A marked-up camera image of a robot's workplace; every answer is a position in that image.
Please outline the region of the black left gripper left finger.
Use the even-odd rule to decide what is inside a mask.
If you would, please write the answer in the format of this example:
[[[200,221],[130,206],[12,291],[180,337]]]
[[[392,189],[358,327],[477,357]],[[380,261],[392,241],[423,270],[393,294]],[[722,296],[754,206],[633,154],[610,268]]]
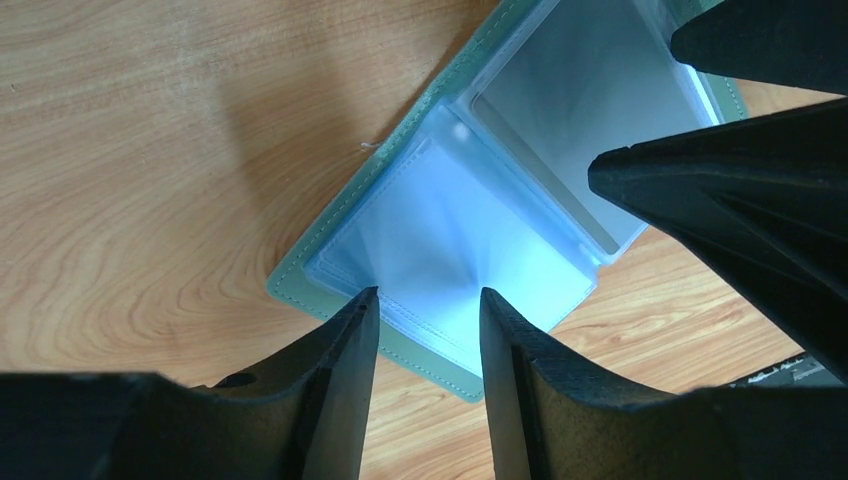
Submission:
[[[211,387],[155,373],[7,373],[5,479],[355,479],[379,338],[362,290]]]

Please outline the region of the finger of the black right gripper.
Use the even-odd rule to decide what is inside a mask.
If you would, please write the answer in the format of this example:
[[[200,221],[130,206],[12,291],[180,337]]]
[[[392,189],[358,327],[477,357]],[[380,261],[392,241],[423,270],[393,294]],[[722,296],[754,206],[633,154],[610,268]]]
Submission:
[[[588,180],[846,379],[845,99],[612,150]]]
[[[722,1],[671,36],[676,60],[726,77],[847,94],[845,1]]]

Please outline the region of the teal leather card holder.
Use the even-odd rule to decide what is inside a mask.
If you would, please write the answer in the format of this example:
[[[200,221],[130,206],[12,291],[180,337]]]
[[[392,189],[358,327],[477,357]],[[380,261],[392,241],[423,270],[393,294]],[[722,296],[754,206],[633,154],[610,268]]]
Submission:
[[[552,330],[645,223],[594,194],[623,146],[742,120],[734,81],[670,52],[707,1],[502,1],[297,240],[269,294],[331,317],[380,297],[379,351],[483,397],[480,295]]]

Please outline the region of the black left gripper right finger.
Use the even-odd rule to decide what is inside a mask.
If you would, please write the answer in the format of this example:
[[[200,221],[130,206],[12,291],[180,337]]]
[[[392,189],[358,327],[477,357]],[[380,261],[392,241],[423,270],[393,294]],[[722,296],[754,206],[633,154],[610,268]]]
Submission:
[[[843,479],[843,387],[710,387],[627,379],[480,298],[487,419],[499,479]]]

